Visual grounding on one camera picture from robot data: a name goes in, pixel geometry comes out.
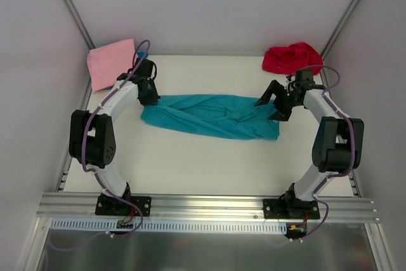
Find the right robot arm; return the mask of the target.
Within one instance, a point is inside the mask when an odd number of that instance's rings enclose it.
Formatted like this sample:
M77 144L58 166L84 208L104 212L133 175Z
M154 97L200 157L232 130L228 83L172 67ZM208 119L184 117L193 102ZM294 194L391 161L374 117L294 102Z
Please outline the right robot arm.
M293 108L302 106L313 114L319 126L311 150L312 165L278 199L263 201L264 216L318 219L318 194L333 179L348 176L360 164L364 123L337 106L329 90L314 81L310 66L288 76L285 85L273 80L255 105L269 102L275 107L269 116L273 121L288 121Z

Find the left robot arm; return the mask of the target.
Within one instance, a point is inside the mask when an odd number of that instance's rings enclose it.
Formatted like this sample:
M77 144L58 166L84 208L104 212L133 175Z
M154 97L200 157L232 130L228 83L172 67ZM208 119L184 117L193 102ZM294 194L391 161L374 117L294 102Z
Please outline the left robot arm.
M136 59L133 68L121 74L107 96L93 111L75 110L70 119L69 154L85 172L95 176L102 194L111 197L110 207L118 215L132 206L131 191L115 167L114 122L129 106L155 106L160 96L155 85L156 64Z

